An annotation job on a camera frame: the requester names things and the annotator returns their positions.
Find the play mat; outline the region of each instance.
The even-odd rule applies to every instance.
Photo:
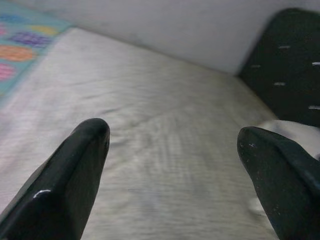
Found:
[[[70,23],[0,0],[0,101]]]

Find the gray bed sheet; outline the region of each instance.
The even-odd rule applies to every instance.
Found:
[[[241,127],[275,119],[260,100],[238,78],[78,28],[0,108],[0,211],[92,117],[111,145],[83,240],[274,238],[247,210],[236,148]]]

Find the white bed sheet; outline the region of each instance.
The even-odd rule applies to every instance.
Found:
[[[92,117],[111,145],[82,239],[273,239],[236,148],[241,127],[274,119],[265,106],[235,77],[78,28],[0,109],[1,211]]]

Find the orange spot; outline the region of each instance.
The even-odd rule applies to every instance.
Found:
[[[32,60],[34,56],[35,53],[28,47],[0,45],[0,59],[12,62],[24,62]]]

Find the glossy black plastic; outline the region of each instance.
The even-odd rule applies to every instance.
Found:
[[[0,216],[0,239],[79,240],[109,150],[107,123],[78,125],[22,186]]]
[[[257,127],[238,136],[238,154],[280,240],[320,239],[320,162],[299,144]]]

